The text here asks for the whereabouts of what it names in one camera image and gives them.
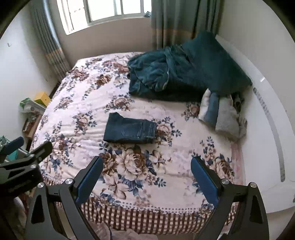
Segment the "dark blue denim jeans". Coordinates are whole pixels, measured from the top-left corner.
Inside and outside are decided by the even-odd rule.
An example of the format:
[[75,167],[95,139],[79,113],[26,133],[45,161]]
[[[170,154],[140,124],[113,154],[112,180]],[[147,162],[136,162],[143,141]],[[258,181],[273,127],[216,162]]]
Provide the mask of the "dark blue denim jeans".
[[108,143],[153,143],[157,124],[146,119],[131,119],[110,113],[103,140]]

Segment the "teal metal rack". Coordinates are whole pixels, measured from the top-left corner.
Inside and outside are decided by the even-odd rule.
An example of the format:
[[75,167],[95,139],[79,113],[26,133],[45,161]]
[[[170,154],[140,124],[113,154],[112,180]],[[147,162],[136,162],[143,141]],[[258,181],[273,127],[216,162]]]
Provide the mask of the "teal metal rack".
[[29,152],[22,149],[25,140],[22,136],[10,141],[5,136],[1,137],[1,164],[26,157]]

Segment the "cluttered wooden side shelf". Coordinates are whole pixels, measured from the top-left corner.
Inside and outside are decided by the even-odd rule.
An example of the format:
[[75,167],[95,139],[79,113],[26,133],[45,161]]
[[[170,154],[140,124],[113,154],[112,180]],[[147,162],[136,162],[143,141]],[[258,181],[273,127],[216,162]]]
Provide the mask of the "cluttered wooden side shelf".
[[37,126],[45,110],[46,107],[44,105],[38,104],[30,98],[20,102],[20,112],[25,116],[22,132],[27,139],[32,140],[34,138]]

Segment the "yellow box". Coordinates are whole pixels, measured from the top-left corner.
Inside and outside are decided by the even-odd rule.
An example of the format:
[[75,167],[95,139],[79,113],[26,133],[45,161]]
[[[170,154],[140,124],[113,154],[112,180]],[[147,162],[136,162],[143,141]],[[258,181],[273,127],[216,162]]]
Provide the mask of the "yellow box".
[[46,94],[46,92],[38,92],[34,97],[34,101],[44,107],[47,107],[51,101],[51,98]]

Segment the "white bed headboard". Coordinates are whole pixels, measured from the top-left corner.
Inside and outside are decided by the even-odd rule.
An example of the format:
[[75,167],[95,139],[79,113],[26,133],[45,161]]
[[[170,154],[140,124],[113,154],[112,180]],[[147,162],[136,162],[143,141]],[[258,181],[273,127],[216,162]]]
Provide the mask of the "white bed headboard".
[[294,132],[277,94],[258,68],[236,47],[216,40],[250,77],[241,114],[247,134],[240,140],[246,183],[255,182],[266,212],[294,207]]

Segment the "floral quilted bedspread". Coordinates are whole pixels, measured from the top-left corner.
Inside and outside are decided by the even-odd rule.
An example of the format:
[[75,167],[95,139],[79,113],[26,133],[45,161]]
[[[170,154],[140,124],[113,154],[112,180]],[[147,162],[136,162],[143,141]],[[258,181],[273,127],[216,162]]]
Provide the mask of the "floral quilted bedspread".
[[81,205],[94,224],[148,234],[201,230],[213,211],[190,170],[201,158],[237,183],[237,146],[199,119],[196,102],[163,102],[129,94],[133,52],[80,59],[67,72],[32,140],[50,141],[40,169],[47,184],[76,176],[93,159],[103,170]]

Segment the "folded grey and blue clothes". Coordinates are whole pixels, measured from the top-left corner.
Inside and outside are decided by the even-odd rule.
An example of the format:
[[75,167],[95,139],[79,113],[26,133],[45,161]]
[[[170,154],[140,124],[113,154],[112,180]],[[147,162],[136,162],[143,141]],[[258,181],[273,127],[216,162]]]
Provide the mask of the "folded grey and blue clothes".
[[200,103],[199,120],[219,135],[237,141],[247,132],[247,120],[240,116],[243,103],[240,93],[219,97],[207,89]]

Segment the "left teal striped curtain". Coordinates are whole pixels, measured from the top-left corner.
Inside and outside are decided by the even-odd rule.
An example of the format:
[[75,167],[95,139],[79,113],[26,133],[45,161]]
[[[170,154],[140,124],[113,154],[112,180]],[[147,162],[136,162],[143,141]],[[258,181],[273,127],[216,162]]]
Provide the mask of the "left teal striped curtain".
[[61,81],[70,70],[55,31],[48,1],[30,1],[30,11],[37,37],[56,78]]

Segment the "teal striped curtain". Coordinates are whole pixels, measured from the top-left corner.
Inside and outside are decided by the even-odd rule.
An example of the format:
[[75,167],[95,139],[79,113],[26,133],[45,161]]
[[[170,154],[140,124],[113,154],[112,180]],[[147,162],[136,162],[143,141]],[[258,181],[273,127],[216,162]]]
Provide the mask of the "teal striped curtain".
[[61,81],[70,70],[55,31],[48,1],[30,1],[30,11],[37,37],[56,78]]
[[216,35],[224,1],[152,1],[151,27],[153,49],[182,44],[201,32]]

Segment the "dark teal velvet blanket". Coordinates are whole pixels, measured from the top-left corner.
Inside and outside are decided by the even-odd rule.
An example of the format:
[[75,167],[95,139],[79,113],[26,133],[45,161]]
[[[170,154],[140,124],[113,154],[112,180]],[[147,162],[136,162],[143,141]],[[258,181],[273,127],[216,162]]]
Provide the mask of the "dark teal velvet blanket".
[[208,89],[180,45],[145,52],[128,61],[129,94],[151,100],[200,102]]

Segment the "dark teal velvet pillow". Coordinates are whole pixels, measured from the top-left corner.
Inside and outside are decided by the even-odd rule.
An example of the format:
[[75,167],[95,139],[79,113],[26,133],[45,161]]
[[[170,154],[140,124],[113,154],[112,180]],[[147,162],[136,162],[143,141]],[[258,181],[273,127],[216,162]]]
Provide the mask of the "dark teal velvet pillow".
[[251,79],[212,33],[201,32],[181,47],[195,68],[195,76],[211,92],[224,97],[252,85]]

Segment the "right teal striped curtain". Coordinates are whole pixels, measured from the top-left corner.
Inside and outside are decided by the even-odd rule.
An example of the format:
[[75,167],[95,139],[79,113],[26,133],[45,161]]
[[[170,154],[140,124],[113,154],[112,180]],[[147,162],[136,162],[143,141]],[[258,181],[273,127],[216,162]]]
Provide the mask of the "right teal striped curtain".
[[153,49],[182,44],[201,32],[216,35],[224,1],[152,1],[151,27]]

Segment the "window with white frame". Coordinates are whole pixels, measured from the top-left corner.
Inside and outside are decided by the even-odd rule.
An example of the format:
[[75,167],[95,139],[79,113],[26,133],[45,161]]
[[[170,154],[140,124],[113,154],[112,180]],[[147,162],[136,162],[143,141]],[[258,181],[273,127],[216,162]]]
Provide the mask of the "window with white frame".
[[56,2],[67,35],[98,23],[128,18],[149,18],[150,0],[61,0]]

